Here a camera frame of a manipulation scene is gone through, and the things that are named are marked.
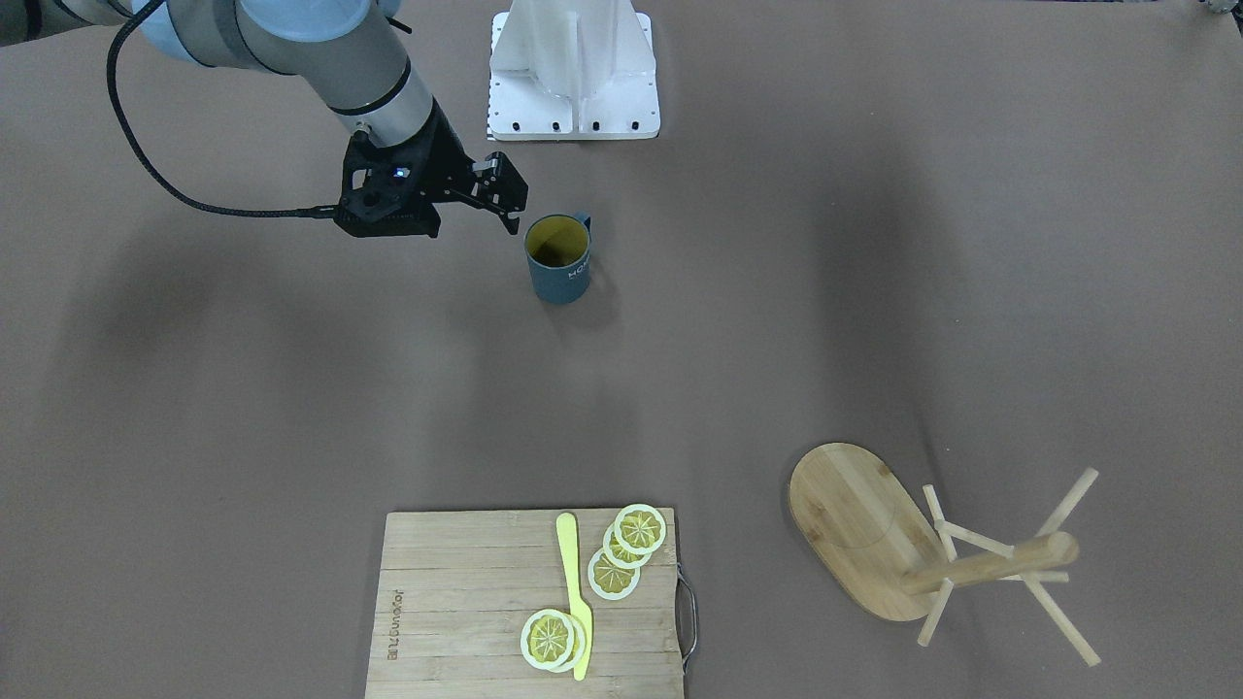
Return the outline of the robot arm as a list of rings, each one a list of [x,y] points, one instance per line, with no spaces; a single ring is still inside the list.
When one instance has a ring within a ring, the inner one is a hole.
[[[429,236],[438,205],[462,203],[520,231],[528,187],[508,155],[475,160],[423,83],[399,34],[395,1],[5,1],[2,45],[31,44],[76,29],[116,29],[104,58],[113,114],[131,150],[179,201],[218,216],[329,218],[351,236]],[[297,76],[351,132],[339,199],[311,208],[249,211],[210,205],[178,190],[139,146],[118,90],[127,39],[209,68]]]

